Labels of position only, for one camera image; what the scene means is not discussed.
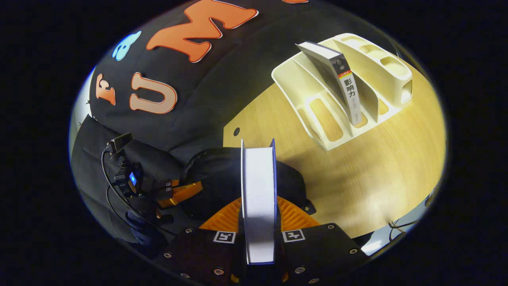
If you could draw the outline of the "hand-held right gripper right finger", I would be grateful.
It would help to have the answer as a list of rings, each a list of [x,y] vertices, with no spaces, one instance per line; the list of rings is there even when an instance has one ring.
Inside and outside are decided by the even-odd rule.
[[[369,261],[336,223],[318,223],[294,203],[277,198],[281,219],[282,284],[338,284]]]

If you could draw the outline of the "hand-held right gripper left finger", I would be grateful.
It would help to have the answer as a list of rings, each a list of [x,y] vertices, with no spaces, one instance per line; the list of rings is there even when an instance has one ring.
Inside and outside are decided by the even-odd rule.
[[[239,284],[243,236],[238,231],[241,198],[199,228],[183,229],[154,258],[163,270],[198,284]]]

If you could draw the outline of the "black schoolbag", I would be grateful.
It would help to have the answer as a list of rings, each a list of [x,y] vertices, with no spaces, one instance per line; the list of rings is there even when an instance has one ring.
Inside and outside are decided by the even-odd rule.
[[[277,161],[277,194],[307,214],[316,208],[306,197],[303,176]],[[180,183],[201,182],[202,191],[179,203],[187,216],[205,221],[230,202],[241,197],[240,148],[211,148],[197,153],[184,166]]]

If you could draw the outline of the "blue cover book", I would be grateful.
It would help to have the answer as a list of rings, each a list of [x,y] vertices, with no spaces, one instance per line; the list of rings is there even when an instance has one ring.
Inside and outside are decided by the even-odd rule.
[[[274,142],[267,148],[246,148],[241,141],[240,185],[246,262],[248,265],[272,265],[277,221]]]

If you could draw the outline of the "grey portrait cover book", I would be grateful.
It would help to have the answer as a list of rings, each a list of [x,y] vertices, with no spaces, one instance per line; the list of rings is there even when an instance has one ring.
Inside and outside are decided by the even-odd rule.
[[[345,55],[310,41],[296,46],[312,62],[323,81],[332,89],[334,96],[345,104],[351,124],[360,123],[362,116],[358,88]]]

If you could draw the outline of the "white bookshelf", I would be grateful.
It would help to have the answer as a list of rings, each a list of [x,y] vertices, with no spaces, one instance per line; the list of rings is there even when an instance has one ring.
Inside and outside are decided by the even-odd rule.
[[[319,42],[345,55],[358,88],[362,120],[352,125],[312,62],[299,51],[271,75],[305,132],[325,150],[373,129],[412,100],[412,72],[397,56],[361,36],[345,33]]]

